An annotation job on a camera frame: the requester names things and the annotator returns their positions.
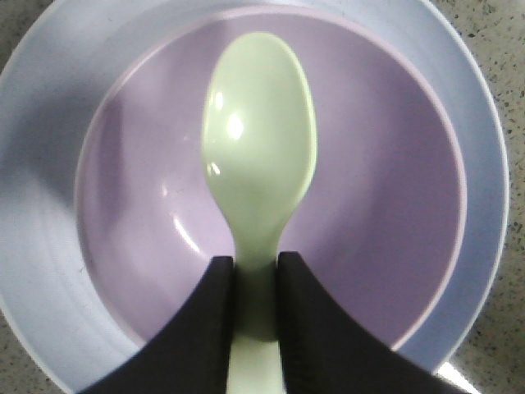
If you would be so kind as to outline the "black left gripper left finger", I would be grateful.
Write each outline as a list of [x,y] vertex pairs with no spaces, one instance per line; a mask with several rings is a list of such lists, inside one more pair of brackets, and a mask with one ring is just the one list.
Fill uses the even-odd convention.
[[233,258],[212,258],[189,299],[138,353],[83,393],[224,393],[234,314]]

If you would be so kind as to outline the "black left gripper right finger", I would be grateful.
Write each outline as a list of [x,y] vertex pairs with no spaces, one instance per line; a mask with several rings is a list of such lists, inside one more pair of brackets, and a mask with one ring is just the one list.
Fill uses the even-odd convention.
[[276,266],[279,347],[288,393],[460,393],[392,351],[329,295],[297,252]]

